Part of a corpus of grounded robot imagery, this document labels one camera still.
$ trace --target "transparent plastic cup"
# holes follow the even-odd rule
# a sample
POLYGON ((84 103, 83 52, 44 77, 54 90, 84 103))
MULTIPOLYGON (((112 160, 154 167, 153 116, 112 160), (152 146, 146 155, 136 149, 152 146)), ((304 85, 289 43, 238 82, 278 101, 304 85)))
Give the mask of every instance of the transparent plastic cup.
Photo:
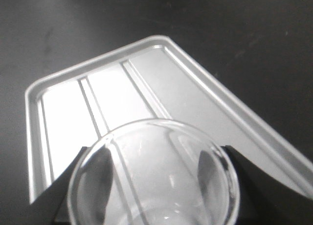
POLYGON ((232 225, 239 186, 225 152, 172 120, 119 127, 78 162, 68 191, 73 225, 232 225))

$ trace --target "black surface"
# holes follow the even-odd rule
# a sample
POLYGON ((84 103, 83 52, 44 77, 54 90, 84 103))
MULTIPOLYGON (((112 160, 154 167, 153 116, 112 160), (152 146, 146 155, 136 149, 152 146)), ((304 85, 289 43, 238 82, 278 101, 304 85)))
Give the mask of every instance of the black surface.
POLYGON ((313 159, 313 0, 0 0, 0 221, 28 204, 24 91, 163 34, 313 159))
POLYGON ((88 148, 82 147, 67 169, 31 205, 20 210, 12 218, 2 221, 6 225, 56 225, 67 223, 66 195, 76 163, 88 148))

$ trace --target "black table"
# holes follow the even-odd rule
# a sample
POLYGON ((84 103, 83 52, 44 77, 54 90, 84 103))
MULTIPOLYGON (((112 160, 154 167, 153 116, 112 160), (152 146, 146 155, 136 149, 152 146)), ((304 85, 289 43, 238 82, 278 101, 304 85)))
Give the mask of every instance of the black table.
POLYGON ((163 34, 313 160, 313 0, 0 0, 0 221, 28 205, 24 91, 163 34))

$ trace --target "plastic tray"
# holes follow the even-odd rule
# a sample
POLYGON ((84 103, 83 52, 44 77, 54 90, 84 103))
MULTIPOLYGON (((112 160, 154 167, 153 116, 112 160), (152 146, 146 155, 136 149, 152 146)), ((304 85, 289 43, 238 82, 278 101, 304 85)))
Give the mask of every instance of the plastic tray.
POLYGON ((34 82, 25 93, 33 202, 82 146, 147 118, 189 123, 313 198, 313 165, 164 36, 151 36, 34 82))

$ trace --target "glass cup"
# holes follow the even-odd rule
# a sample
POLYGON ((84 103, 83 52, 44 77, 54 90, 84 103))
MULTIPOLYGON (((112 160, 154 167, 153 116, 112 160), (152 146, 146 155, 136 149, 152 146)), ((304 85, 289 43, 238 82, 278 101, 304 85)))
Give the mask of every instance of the glass cup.
POLYGON ((73 225, 232 225, 236 172, 200 130, 150 119, 119 127, 78 162, 68 191, 73 225))

